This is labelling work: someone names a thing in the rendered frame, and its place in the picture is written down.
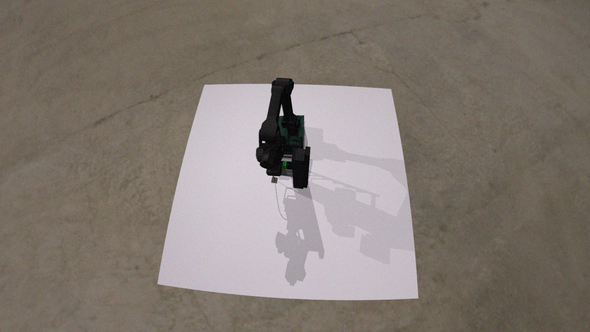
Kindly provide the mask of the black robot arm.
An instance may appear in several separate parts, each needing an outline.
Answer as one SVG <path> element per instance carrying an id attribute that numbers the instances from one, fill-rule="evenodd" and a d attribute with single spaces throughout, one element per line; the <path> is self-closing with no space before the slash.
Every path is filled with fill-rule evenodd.
<path id="1" fill-rule="evenodd" d="M 281 107 L 283 109 L 282 128 L 287 128 L 287 136 L 299 135 L 301 119 L 297 119 L 297 116 L 293 114 L 290 96 L 293 88 L 292 78 L 276 78 L 271 84 L 267 119 L 259 130 L 259 147 L 256 149 L 257 161 L 262 168 L 274 168 L 277 152 L 281 148 L 282 134 L 278 125 Z"/>

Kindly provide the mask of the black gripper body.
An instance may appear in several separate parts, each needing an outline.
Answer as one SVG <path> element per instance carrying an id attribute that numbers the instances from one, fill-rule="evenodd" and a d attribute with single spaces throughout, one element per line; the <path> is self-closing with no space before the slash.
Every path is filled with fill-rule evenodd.
<path id="1" fill-rule="evenodd" d="M 275 166 L 273 169 L 267 169 L 266 173 L 268 176 L 281 176 L 282 175 L 282 166 L 281 165 L 281 160 L 282 160 L 282 156 L 283 156 L 283 148 L 282 148 L 282 144 L 286 145 L 286 137 L 282 135 L 282 140 L 281 140 L 281 148 L 280 150 L 277 152 L 277 159 L 275 162 Z"/>

